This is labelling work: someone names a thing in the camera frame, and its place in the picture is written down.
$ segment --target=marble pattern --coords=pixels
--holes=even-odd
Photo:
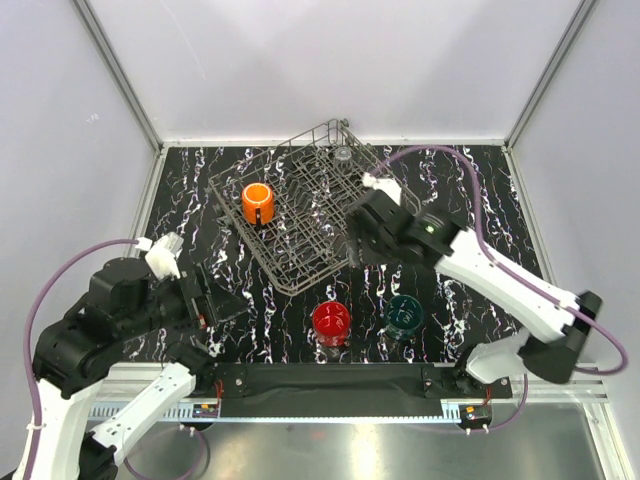
[[[379,157],[397,151],[376,147]],[[459,146],[476,168],[482,187],[487,242],[540,275],[518,196],[500,147]],[[169,231],[185,238],[183,255],[204,261],[216,281],[239,298],[248,312],[215,331],[192,337],[167,330],[130,342],[130,361],[160,361],[171,342],[196,340],[227,362],[426,362],[453,361],[470,343],[512,335],[519,324],[470,288],[422,267],[387,264],[345,268],[297,297],[277,292],[239,235],[216,219],[209,176],[240,160],[248,166],[259,148],[171,148],[152,207],[146,235]],[[435,202],[469,222],[471,186],[449,156],[416,152],[393,166],[423,204]],[[384,309],[396,294],[417,298],[425,327],[414,342],[390,343],[381,334]],[[315,341],[311,313],[327,300],[344,303],[352,314],[347,348],[327,352]]]

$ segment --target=red bowl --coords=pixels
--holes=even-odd
[[[318,342],[326,347],[339,347],[349,336],[351,315],[338,302],[325,302],[313,311],[313,328]]]

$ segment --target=orange mug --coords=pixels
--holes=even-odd
[[[242,190],[244,218],[252,225],[262,226],[273,220],[275,197],[273,190],[264,183],[252,183]]]

